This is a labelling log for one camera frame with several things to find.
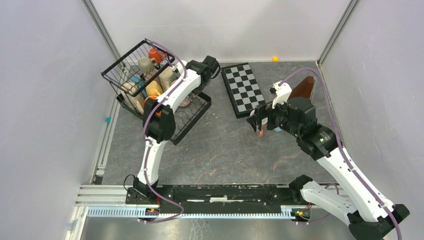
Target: white mug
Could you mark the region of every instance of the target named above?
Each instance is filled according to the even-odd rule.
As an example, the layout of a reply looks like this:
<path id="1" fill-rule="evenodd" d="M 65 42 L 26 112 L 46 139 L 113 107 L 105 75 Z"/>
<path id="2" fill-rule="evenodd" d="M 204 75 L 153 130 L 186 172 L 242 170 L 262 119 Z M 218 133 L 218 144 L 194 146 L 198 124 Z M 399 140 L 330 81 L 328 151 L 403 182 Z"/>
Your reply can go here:
<path id="1" fill-rule="evenodd" d="M 141 70 L 141 74 L 148 74 L 153 69 L 155 69 L 155 66 L 158 65 L 156 58 L 148 58 L 147 56 L 144 56 L 138 60 L 138 67 Z"/>
<path id="2" fill-rule="evenodd" d="M 175 72 L 168 66 L 159 74 L 160 84 L 162 85 L 163 91 L 166 91 L 170 88 L 171 83 L 175 79 Z"/>

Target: beige container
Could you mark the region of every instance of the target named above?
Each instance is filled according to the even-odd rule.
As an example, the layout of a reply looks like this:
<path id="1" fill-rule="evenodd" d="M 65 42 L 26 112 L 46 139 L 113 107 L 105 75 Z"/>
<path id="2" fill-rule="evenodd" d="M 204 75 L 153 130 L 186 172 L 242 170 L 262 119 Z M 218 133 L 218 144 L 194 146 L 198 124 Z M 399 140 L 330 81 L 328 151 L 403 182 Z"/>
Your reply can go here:
<path id="1" fill-rule="evenodd" d="M 123 88 L 128 90 L 129 94 L 135 94 L 137 92 L 137 90 L 139 89 L 136 84 L 134 82 L 126 82 L 123 85 Z M 145 100 L 143 99 L 141 93 L 139 93 L 136 96 L 131 96 L 129 94 L 126 94 L 124 91 L 121 90 L 123 99 L 125 100 L 125 102 L 127 103 L 128 107 L 134 109 L 134 107 L 136 109 L 136 111 L 138 111 L 141 114 L 144 114 L 144 106 L 145 106 Z"/>

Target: checkered pattern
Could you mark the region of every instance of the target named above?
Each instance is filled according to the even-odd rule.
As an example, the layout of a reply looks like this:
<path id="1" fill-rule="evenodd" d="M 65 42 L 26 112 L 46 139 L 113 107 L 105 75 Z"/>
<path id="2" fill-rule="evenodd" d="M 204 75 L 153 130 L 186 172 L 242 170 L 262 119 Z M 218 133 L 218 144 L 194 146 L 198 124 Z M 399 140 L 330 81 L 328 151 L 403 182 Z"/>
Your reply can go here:
<path id="1" fill-rule="evenodd" d="M 265 104 L 264 96 L 249 64 L 234 66 L 224 70 L 238 111 L 253 110 L 259 104 Z"/>

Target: orange cup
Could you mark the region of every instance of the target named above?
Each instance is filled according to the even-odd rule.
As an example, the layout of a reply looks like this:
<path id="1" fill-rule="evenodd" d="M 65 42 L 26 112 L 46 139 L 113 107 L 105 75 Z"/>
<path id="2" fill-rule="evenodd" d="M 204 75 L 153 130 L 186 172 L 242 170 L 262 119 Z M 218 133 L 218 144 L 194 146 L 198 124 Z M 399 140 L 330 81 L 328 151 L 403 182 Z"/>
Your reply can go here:
<path id="1" fill-rule="evenodd" d="M 151 59 L 156 59 L 156 62 L 159 64 L 164 59 L 158 51 L 156 51 L 153 47 L 148 50 L 148 57 Z"/>
<path id="2" fill-rule="evenodd" d="M 144 104 L 146 104 L 146 101 L 147 101 L 147 99 L 153 99 L 153 100 L 155 100 L 155 99 L 157 99 L 158 98 L 158 96 L 148 96 L 148 97 L 146 97 L 146 99 L 144 100 Z M 159 117 L 161 116 L 161 112 L 157 112 L 156 113 L 156 115 L 158 115 Z"/>

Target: mug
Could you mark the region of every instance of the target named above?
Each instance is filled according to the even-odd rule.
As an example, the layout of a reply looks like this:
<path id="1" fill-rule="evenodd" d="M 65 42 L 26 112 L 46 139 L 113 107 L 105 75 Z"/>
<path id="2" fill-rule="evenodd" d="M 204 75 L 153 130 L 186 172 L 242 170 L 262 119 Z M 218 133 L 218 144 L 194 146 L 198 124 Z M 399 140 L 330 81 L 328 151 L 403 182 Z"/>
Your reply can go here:
<path id="1" fill-rule="evenodd" d="M 162 85 L 162 89 L 164 91 L 170 88 L 174 78 L 175 72 L 169 66 L 159 74 L 160 84 Z"/>
<path id="2" fill-rule="evenodd" d="M 148 74 L 153 69 L 155 69 L 155 66 L 158 65 L 158 62 L 156 61 L 156 58 L 149 58 L 147 56 L 144 56 L 138 60 L 138 67 L 141 70 L 141 74 Z"/>
<path id="3" fill-rule="evenodd" d="M 160 96 L 161 94 L 164 93 L 164 91 L 162 90 L 161 86 L 157 82 L 152 81 L 151 83 L 147 85 L 146 93 L 149 97 Z"/>
<path id="4" fill-rule="evenodd" d="M 165 55 L 165 53 L 163 53 L 163 52 L 158 52 L 158 51 L 156 51 L 153 47 L 151 47 L 149 50 L 148 50 L 148 57 L 150 58 L 150 59 L 156 59 L 156 63 L 160 63 L 160 62 L 162 62 L 162 60 L 164 59 L 164 57 L 163 56 L 166 56 Z"/>
<path id="5" fill-rule="evenodd" d="M 141 89 L 145 85 L 145 81 L 143 81 L 139 75 L 134 75 L 131 78 L 131 81 L 137 85 L 138 89 Z M 141 90 L 141 94 L 143 94 L 144 98 L 147 98 L 146 90 Z"/>
<path id="6" fill-rule="evenodd" d="M 133 82 L 126 82 L 122 85 L 124 89 L 127 90 L 129 94 L 135 94 L 138 90 L 138 87 Z M 141 114 L 144 114 L 144 107 L 145 107 L 145 101 L 142 98 L 141 94 L 138 94 L 136 96 L 131 96 L 129 94 L 126 94 L 125 91 L 122 91 L 123 99 L 125 100 L 125 104 L 130 107 L 131 109 L 138 111 Z"/>

